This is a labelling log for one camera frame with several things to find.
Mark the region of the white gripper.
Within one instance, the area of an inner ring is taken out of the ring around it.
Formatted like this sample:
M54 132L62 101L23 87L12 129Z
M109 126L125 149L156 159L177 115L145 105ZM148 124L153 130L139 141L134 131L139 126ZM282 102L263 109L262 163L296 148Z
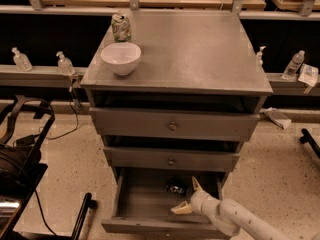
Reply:
M191 196L190 204L187 201L183 201L178 206L173 207L171 212L176 215L184 215L191 214L194 211L196 214L208 218L217 216L219 214L220 200L202 190L195 176L192 176L192 185L195 192Z

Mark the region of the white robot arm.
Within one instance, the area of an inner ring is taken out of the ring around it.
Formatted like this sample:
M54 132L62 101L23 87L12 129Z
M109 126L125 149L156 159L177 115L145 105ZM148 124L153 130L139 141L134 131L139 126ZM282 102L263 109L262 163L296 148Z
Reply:
M196 213L206 217L223 234L234 237L244 230L254 240L291 240L266 221L263 221L233 199L219 200L206 192L195 177L192 177L194 193L190 201L183 201L171 212Z

